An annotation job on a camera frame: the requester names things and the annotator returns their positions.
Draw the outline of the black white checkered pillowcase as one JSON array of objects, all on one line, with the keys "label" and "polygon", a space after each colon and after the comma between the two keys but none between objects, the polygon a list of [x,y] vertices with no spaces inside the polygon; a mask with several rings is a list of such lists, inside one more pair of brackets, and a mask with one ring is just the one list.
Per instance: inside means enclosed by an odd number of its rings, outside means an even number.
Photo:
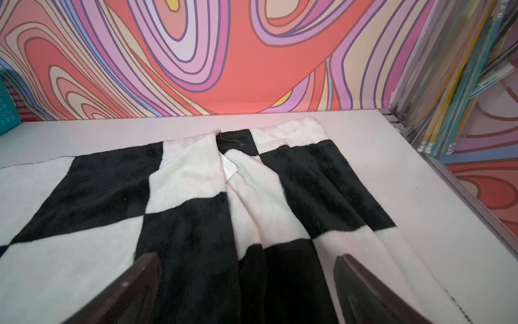
[{"label": "black white checkered pillowcase", "polygon": [[69,320],[148,253],[153,323],[355,323],[346,255],[468,322],[312,118],[1,169],[2,323]]}]

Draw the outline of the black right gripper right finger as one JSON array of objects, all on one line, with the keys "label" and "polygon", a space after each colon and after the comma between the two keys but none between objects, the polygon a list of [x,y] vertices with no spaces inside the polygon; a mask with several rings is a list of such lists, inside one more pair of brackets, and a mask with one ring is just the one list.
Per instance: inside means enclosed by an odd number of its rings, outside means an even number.
[{"label": "black right gripper right finger", "polygon": [[351,255],[336,258],[333,269],[346,323],[429,323]]}]

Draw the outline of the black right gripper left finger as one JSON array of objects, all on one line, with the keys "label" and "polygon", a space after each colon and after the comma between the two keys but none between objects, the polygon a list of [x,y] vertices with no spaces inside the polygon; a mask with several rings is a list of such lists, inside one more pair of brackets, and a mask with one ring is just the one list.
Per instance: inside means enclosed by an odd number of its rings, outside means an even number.
[{"label": "black right gripper left finger", "polygon": [[150,323],[161,279],[159,255],[146,253],[65,322]]}]

